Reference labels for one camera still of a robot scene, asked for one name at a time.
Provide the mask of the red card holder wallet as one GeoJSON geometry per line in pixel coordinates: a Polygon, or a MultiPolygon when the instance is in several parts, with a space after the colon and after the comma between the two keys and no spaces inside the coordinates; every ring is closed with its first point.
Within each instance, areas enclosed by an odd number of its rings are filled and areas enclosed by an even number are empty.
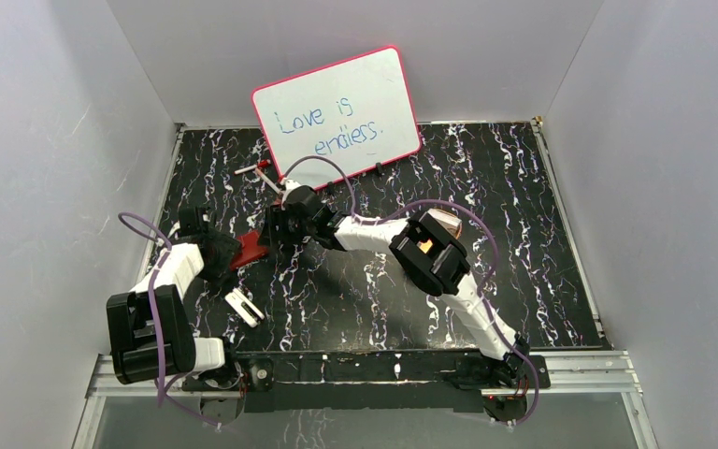
{"type": "Polygon", "coordinates": [[[237,270],[268,255],[268,248],[260,243],[261,233],[252,230],[237,238],[239,248],[230,262],[230,269],[237,270]]]}

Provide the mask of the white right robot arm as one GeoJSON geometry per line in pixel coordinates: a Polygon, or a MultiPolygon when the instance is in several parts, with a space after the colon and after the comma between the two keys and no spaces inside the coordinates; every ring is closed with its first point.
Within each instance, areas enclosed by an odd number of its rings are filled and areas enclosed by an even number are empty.
{"type": "Polygon", "coordinates": [[[453,311],[481,354],[491,359],[489,373],[496,384],[515,386],[532,367],[521,334],[484,298],[467,249],[430,211],[410,217],[403,211],[386,218],[355,217],[331,209],[312,188],[295,183],[266,208],[258,241],[277,249],[305,239],[327,250],[394,257],[416,287],[440,297],[453,311]]]}

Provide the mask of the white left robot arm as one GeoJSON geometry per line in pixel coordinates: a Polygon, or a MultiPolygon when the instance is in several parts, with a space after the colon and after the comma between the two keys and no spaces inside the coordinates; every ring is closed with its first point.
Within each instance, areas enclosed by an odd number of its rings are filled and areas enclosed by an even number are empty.
{"type": "Polygon", "coordinates": [[[240,362],[222,338],[196,337],[183,300],[195,280],[220,287],[231,275],[238,240],[213,228],[207,207],[179,210],[167,234],[156,234],[161,251],[148,274],[106,305],[112,364],[121,384],[194,374],[220,389],[237,385],[240,362]]]}

